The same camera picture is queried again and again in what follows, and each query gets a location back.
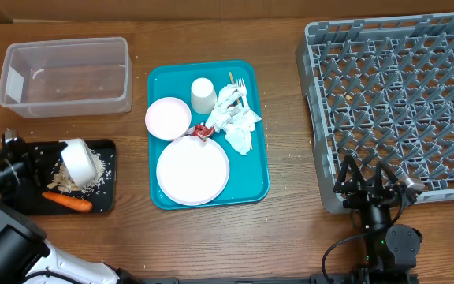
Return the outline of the white napkin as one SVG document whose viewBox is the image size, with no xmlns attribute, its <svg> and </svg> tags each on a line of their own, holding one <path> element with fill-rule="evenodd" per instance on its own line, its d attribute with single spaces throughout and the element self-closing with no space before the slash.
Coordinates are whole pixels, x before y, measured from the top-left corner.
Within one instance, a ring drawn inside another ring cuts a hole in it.
<svg viewBox="0 0 454 284">
<path fill-rule="evenodd" d="M 251 133 L 255 131 L 255 124 L 262 120 L 250 107 L 243 104 L 232 106 L 242 94 L 236 84 L 227 84 L 218 93 L 217 102 L 211 111 L 205 126 L 214 127 L 215 132 L 225 132 L 225 139 L 231 147 L 246 155 L 250 151 L 252 142 Z"/>
</svg>

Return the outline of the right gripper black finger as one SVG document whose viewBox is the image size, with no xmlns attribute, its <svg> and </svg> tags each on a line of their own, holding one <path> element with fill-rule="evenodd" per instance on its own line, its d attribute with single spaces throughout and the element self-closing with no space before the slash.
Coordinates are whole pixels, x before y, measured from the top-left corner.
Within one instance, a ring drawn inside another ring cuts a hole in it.
<svg viewBox="0 0 454 284">
<path fill-rule="evenodd" d="M 376 169 L 374 172 L 374 187 L 376 189 L 383 188 L 383 174 L 389 179 L 392 184 L 396 184 L 398 181 L 398 177 L 393 173 L 391 168 L 386 162 L 379 161 L 376 164 Z"/>
<path fill-rule="evenodd" d="M 360 169 L 351 155 L 346 155 L 341 164 L 336 189 L 365 189 L 367 186 Z"/>
</svg>

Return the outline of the pink bowl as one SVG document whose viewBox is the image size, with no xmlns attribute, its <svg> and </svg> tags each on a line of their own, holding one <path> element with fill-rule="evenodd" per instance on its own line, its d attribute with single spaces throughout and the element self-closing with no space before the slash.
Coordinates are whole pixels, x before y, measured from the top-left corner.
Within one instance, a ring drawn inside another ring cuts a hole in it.
<svg viewBox="0 0 454 284">
<path fill-rule="evenodd" d="M 153 102 L 145 114 L 147 131 L 160 140 L 175 140 L 189 129 L 192 113 L 181 99 L 165 97 Z"/>
</svg>

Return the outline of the red snack wrapper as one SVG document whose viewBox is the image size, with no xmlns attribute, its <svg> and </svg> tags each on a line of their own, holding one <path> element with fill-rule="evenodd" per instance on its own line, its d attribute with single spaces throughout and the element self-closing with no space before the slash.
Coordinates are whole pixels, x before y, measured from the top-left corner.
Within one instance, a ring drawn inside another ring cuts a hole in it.
<svg viewBox="0 0 454 284">
<path fill-rule="evenodd" d="M 214 127 L 207 128 L 203 123 L 197 124 L 189 129 L 190 136 L 197 136 L 203 142 L 206 142 L 214 133 Z"/>
</svg>

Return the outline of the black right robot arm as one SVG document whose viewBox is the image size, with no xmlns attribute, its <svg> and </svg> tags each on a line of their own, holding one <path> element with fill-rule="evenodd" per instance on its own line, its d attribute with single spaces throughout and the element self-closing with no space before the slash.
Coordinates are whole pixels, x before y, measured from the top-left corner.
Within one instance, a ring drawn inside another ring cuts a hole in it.
<svg viewBox="0 0 454 284">
<path fill-rule="evenodd" d="M 341 164 L 335 193 L 345 196 L 343 208 L 357 213 L 360 233 L 338 241 L 327 249 L 362 239 L 366 264 L 360 264 L 346 275 L 330 277 L 326 273 L 326 257 L 322 258 L 322 275 L 328 283 L 417 283 L 410 273 L 416 266 L 422 234 L 397 221 L 404 209 L 413 205 L 425 185 L 418 177 L 397 177 L 385 162 L 376 165 L 374 176 L 366 179 L 351 155 Z"/>
</svg>

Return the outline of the white bowl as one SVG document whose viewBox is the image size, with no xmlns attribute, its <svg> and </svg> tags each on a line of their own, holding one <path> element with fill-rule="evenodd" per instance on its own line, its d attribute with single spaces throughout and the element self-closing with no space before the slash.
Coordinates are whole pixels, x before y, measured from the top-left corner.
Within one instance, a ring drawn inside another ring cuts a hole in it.
<svg viewBox="0 0 454 284">
<path fill-rule="evenodd" d="M 92 153 L 81 139 L 65 140 L 65 143 L 61 159 L 75 185 L 83 187 L 97 176 Z"/>
</svg>

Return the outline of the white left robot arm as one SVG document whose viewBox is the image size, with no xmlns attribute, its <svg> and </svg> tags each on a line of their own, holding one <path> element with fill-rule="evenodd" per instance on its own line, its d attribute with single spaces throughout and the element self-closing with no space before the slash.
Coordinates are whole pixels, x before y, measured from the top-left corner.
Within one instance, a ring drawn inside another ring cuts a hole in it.
<svg viewBox="0 0 454 284">
<path fill-rule="evenodd" d="M 38 192 L 47 182 L 48 164 L 57 158 L 79 186 L 97 175 L 91 151 L 81 139 L 28 144 L 13 130 L 6 130 L 0 150 L 0 195 Z M 0 283 L 138 282 L 121 268 L 87 262 L 55 248 L 31 219 L 0 201 Z"/>
</svg>

